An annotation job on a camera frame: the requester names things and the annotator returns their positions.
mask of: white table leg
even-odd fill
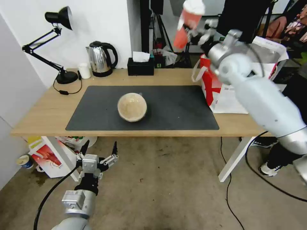
[[[64,150],[59,145],[57,139],[53,136],[42,136],[42,139],[46,142],[48,147],[54,152],[55,156],[59,159],[59,161],[63,164],[64,167],[67,168],[67,173],[75,168],[75,165],[68,158]],[[71,177],[74,181],[79,181],[79,173],[75,170]]]
[[[224,182],[226,178],[229,176],[231,171],[235,168],[235,166],[239,163],[241,158],[244,156],[247,146],[255,137],[243,137],[242,141],[227,161],[226,165],[222,169],[221,173],[219,174],[218,178],[220,182]]]

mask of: robotic arm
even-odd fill
[[[82,166],[81,183],[74,190],[67,190],[62,203],[68,218],[52,230],[91,230],[88,219],[94,213],[95,199],[98,195],[98,179],[118,160],[117,143],[114,143],[112,154],[107,158],[86,154],[77,166]]]
[[[234,46],[242,33],[230,30],[222,43],[215,42],[216,26],[217,20],[208,19],[203,33],[185,29],[191,42],[205,51],[211,60],[210,68],[219,80],[234,86],[237,100],[256,123],[277,137],[287,150],[306,154],[307,127],[299,109],[272,81],[253,71],[248,56],[234,53]]]

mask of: wooden table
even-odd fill
[[[57,157],[65,162],[69,169],[73,163],[67,158],[57,144],[54,136],[182,136],[182,137],[209,137],[235,136],[243,137],[238,148],[227,162],[219,175],[223,182],[232,169],[244,156],[247,145],[252,137],[264,130],[246,114],[214,114],[220,127],[219,130],[138,130],[138,131],[67,131],[65,130],[86,88],[92,85],[101,86],[129,86],[129,85],[195,85],[191,80],[191,69],[155,69],[154,76],[128,76],[127,69],[116,69],[112,75],[105,78],[91,77],[82,80],[83,87],[77,94],[61,95],[50,87],[42,98],[35,104],[28,114],[12,130],[15,136],[42,136],[48,146],[58,152]],[[68,85],[56,84],[58,90],[75,92],[80,87],[80,81]],[[78,173],[72,174],[76,180]]]

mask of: tissue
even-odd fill
[[[149,53],[133,51],[132,59],[134,62],[148,62],[149,57],[150,57]]]

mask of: lamp shade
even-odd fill
[[[70,22],[71,18],[72,15],[69,6],[60,9],[58,13],[54,12],[45,13],[45,19],[47,20],[47,22],[62,24],[64,27],[70,30],[72,30]]]

